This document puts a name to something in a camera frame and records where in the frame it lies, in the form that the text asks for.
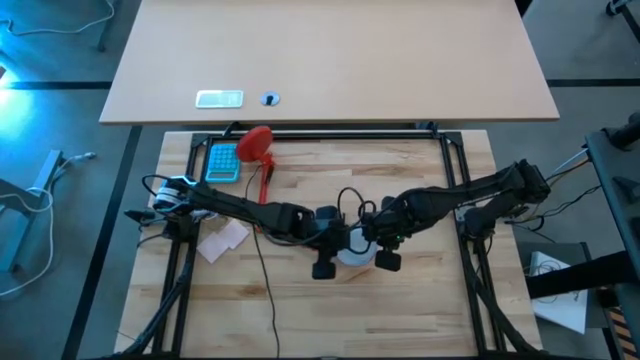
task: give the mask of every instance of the white cable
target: white cable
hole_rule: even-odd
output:
[[[569,158],[569,160],[563,162],[562,165],[558,166],[555,170],[553,170],[553,172],[549,176],[553,176],[553,175],[557,174],[558,172],[560,172],[560,170],[562,170],[562,168],[564,168],[565,166],[569,165],[573,160],[577,159],[578,157],[580,157],[581,155],[583,155],[586,152],[587,152],[587,149],[584,149],[584,150],[580,151],[579,153],[573,155],[571,158]]]
[[[31,206],[27,205],[27,202],[24,201],[24,199],[18,194],[0,195],[0,199],[6,199],[6,198],[9,198],[9,197],[17,197],[18,200],[20,200],[20,202],[22,203],[22,206],[24,206],[27,210],[29,210],[31,212],[35,212],[35,213],[47,211],[53,205],[53,195],[51,195],[51,193],[48,190],[40,189],[40,188],[28,188],[27,191],[40,191],[42,193],[45,193],[47,195],[47,197],[49,197],[49,203],[47,204],[47,206],[43,207],[42,209],[34,209]]]
[[[61,174],[62,171],[64,170],[65,166],[67,166],[72,161],[82,160],[82,159],[93,159],[94,157],[96,157],[95,153],[88,152],[88,153],[84,153],[82,155],[76,155],[76,156],[72,156],[72,157],[68,158],[65,162],[62,163],[62,165],[60,165],[60,167],[58,168],[58,170],[54,174],[54,179],[59,174]],[[9,289],[9,290],[0,292],[0,297],[6,296],[6,295],[9,295],[9,294],[13,294],[14,292],[24,288],[25,286],[31,284],[32,282],[40,279],[47,271],[49,271],[49,268],[51,267],[51,263],[53,262],[54,249],[53,249],[53,194],[51,193],[50,190],[51,190],[51,185],[49,185],[49,189],[47,189],[47,190],[40,189],[40,188],[35,188],[35,187],[31,187],[31,188],[27,189],[27,191],[38,191],[40,193],[44,193],[44,194],[47,195],[47,197],[49,198],[49,203],[47,204],[47,206],[43,207],[42,209],[31,208],[30,206],[27,205],[27,203],[24,201],[24,199],[22,199],[22,197],[20,197],[20,195],[18,195],[18,194],[0,195],[0,199],[4,199],[4,198],[8,198],[8,197],[17,197],[18,200],[20,200],[20,202],[22,203],[22,205],[25,208],[27,208],[29,211],[32,211],[32,212],[35,212],[35,213],[40,213],[40,212],[49,210],[49,215],[50,215],[50,219],[49,219],[49,259],[47,260],[47,264],[44,266],[42,271],[40,271],[40,273],[38,273],[38,275],[36,275],[33,278],[27,280],[23,284],[18,285],[16,287],[14,287],[13,289]]]
[[[42,193],[47,194],[47,196],[49,197],[49,204],[47,204],[47,206],[43,209],[40,209],[37,212],[42,212],[45,210],[49,210],[49,214],[50,214],[50,219],[49,219],[49,259],[47,260],[47,265],[44,266],[44,268],[42,269],[42,271],[40,271],[40,273],[34,277],[32,277],[31,279],[27,280],[25,283],[23,283],[22,285],[18,285],[16,287],[14,287],[13,289],[4,291],[0,293],[0,297],[2,296],[7,296],[9,294],[13,294],[14,292],[22,289],[23,287],[31,284],[32,282],[40,279],[51,267],[51,263],[53,262],[53,195],[44,189],[38,189],[38,188],[29,188],[28,191],[40,191]],[[18,199],[20,199],[20,201],[24,204],[24,200],[22,200],[22,198],[20,196],[18,196]]]
[[[52,33],[52,34],[78,34],[81,33],[83,31],[85,31],[86,29],[90,28],[93,25],[96,24],[100,24],[102,22],[108,21],[109,19],[111,19],[115,14],[116,14],[116,9],[113,8],[113,5],[111,5],[111,3],[109,2],[109,0],[104,0],[105,3],[107,3],[107,6],[109,6],[109,15],[98,19],[96,21],[92,21],[86,25],[84,25],[83,27],[76,29],[76,30],[57,30],[57,29],[35,29],[35,30],[29,30],[29,31],[23,31],[21,33],[18,32],[14,32],[13,31],[13,20],[11,19],[6,19],[6,20],[0,20],[0,24],[2,23],[6,23],[7,24],[7,32],[11,35],[14,36],[25,36],[25,35],[33,35],[33,34],[46,34],[46,33]]]

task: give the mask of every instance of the wooden platform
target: wooden platform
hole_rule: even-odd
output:
[[[463,138],[471,176],[493,173],[486,132],[464,131]],[[159,174],[184,173],[190,139],[191,133],[165,135]],[[436,141],[276,142],[272,151],[277,166],[270,201],[315,209],[335,204],[345,186],[355,187],[376,203],[411,187],[446,186]],[[218,188],[242,196],[254,169],[243,167],[238,183]],[[250,198],[257,198],[258,186],[258,181],[251,185]],[[357,199],[347,194],[343,200],[348,219],[354,220]],[[201,238],[215,226],[203,225]],[[489,261],[498,302],[525,339],[540,347],[513,234],[504,225],[496,230]],[[373,265],[338,264],[334,280],[315,281],[313,251],[278,247],[262,236],[259,241],[275,297],[282,357],[476,354],[452,216],[407,239],[400,248],[403,263],[397,273]],[[129,337],[136,337],[157,310],[169,248],[168,240],[157,239],[138,250],[116,350],[129,345]],[[182,356],[275,356],[270,321],[252,236],[213,265],[197,256]],[[172,324],[169,321],[168,343]],[[492,344],[486,318],[485,328]]]

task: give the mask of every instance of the blue light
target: blue light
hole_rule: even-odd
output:
[[[0,79],[0,85],[19,81],[10,69]],[[16,140],[22,135],[29,121],[33,102],[31,91],[0,89],[0,140]]]

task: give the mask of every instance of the red object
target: red object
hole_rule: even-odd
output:
[[[260,198],[258,203],[267,201],[267,188],[273,174],[273,156],[269,146],[273,142],[273,134],[268,126],[258,126],[246,133],[236,146],[236,155],[242,162],[260,161],[262,164],[262,179],[260,181]]]

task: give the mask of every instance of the gray floor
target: gray floor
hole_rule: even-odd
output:
[[[5,1],[0,19],[12,17],[15,29],[75,27],[107,11],[101,0]],[[80,35],[15,38],[0,35],[0,62],[10,80],[109,81],[113,78],[139,1],[123,1],[107,40],[106,53],[95,51],[99,27]],[[525,25],[547,78],[640,78],[640,44],[622,17],[603,15],[604,0],[539,0]],[[631,5],[640,19],[640,2]],[[621,125],[640,109],[640,88],[562,88],[552,90],[561,120],[548,124],[481,124],[489,130],[496,161],[506,166],[528,158],[551,171],[583,144],[584,135],[603,126]],[[95,151],[98,158],[71,168],[56,186],[56,254],[52,270],[21,293],[0,298],[0,357],[57,359],[68,334],[105,213],[129,127],[97,123],[106,91],[0,90],[0,176],[29,186],[49,149],[67,154]],[[122,210],[144,206],[140,176],[152,172],[164,131],[142,132]],[[596,184],[588,166],[560,183],[549,203],[569,200]],[[37,273],[46,262],[46,216],[41,216],[20,254],[19,279]],[[543,232],[559,242],[586,241],[593,255],[621,249],[601,193],[585,198]],[[135,255],[135,225],[117,221],[96,301],[82,343],[81,357],[108,354],[125,300]],[[516,231],[518,241],[540,241]],[[0,291],[15,284],[0,277]],[[598,333],[571,334],[540,322],[545,348],[555,354],[607,358]]]

